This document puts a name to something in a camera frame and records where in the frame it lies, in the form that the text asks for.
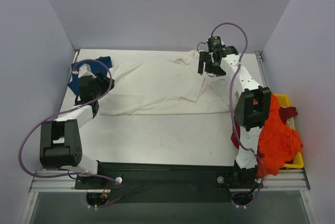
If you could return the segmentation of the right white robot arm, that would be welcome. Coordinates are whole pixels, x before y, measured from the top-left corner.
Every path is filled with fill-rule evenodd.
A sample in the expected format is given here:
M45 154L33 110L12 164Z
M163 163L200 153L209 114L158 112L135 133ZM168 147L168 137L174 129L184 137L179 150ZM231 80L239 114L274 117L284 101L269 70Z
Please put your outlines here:
M198 74L211 77L224 76L230 81L229 108L234 133L237 126L239 151L235 159L238 170L233 171L232 181L244 186L251 179L248 169L257 166L259 136L269 118L272 92L263 87L242 64L241 55L233 46L225 46L219 36L207 40L207 51L199 52Z

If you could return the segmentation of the cream white t shirt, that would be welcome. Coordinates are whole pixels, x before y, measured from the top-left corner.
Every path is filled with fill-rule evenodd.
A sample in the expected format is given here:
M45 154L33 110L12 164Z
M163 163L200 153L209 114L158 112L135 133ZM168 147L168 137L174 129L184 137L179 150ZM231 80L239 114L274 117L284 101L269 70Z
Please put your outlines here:
M117 115L215 114L229 111L224 76L199 75L199 53L170 60L127 62L110 68L114 88L100 100L100 113Z

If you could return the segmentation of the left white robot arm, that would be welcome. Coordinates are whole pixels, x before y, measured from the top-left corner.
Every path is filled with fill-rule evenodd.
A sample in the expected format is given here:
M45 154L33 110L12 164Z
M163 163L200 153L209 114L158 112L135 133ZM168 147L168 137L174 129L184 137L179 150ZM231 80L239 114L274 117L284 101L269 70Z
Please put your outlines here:
M48 120L40 129L40 163L47 169L65 169L74 173L89 173L87 182L100 188L106 176L98 170L98 161L83 153L80 128L98 114L98 98L114 88L114 80L103 73L79 78L79 93L69 113Z

